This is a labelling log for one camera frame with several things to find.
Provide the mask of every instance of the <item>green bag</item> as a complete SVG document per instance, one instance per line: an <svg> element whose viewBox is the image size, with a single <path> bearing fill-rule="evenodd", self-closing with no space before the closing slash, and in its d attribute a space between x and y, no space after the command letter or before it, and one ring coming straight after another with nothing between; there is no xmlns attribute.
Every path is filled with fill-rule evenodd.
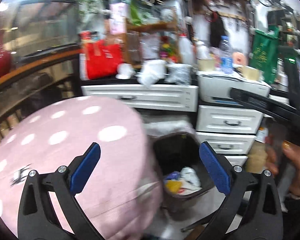
<svg viewBox="0 0 300 240"><path fill-rule="evenodd" d="M274 34L255 30L253 41L253 57L250 66L263 71L264 81L272 84L277 74L279 30L274 29Z"/></svg>

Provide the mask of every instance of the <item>pink tablecloth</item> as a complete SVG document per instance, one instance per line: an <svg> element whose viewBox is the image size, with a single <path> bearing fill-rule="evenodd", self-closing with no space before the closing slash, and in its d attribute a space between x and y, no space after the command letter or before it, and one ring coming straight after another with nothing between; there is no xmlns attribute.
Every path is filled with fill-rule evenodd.
<svg viewBox="0 0 300 240"><path fill-rule="evenodd" d="M31 169L69 165L92 142L101 158L82 193L81 208L105 239L137 239L153 218L161 188L137 112L120 101L80 97L57 102L24 119L0 144L0 216L17 234L18 206ZM62 227L71 231L56 196Z"/></svg>

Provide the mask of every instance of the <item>brown trash bin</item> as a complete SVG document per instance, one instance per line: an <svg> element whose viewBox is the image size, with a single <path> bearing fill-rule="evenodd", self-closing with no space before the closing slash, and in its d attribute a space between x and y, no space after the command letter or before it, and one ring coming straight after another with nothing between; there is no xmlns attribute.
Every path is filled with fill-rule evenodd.
<svg viewBox="0 0 300 240"><path fill-rule="evenodd" d="M199 146L200 143L195 136L185 132L166 135L153 143L163 187L163 208L166 208L171 215L195 205L201 195L214 187L199 157ZM173 171L181 171L184 167L195 170L202 189L189 195L173 194L164 186L164 178Z"/></svg>

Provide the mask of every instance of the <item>human hand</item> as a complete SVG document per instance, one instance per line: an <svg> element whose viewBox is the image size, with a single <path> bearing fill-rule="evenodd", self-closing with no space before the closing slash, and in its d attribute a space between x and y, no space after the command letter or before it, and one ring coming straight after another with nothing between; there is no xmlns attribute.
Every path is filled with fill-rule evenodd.
<svg viewBox="0 0 300 240"><path fill-rule="evenodd" d="M266 143L268 146L266 147L266 152L268 154L268 158L266 161L266 167L273 176L277 175L279 170L276 163L276 153L274 149L271 147L271 138L266 138ZM296 176L293 179L290 185L290 192L295 196L300 196L300 147L292 144L290 142L284 141L282 143L282 152L287 156L288 159L292 161L296 168Z"/></svg>

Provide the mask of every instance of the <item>plastic bottle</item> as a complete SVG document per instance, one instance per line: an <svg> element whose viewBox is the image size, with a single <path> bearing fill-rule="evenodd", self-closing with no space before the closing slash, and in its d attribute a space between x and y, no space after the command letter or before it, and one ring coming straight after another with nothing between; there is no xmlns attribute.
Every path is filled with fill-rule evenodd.
<svg viewBox="0 0 300 240"><path fill-rule="evenodd" d="M220 59L221 59L221 71L225 74L232 74L232 57L230 52L229 38L228 36L221 36L221 42L219 46Z"/></svg>

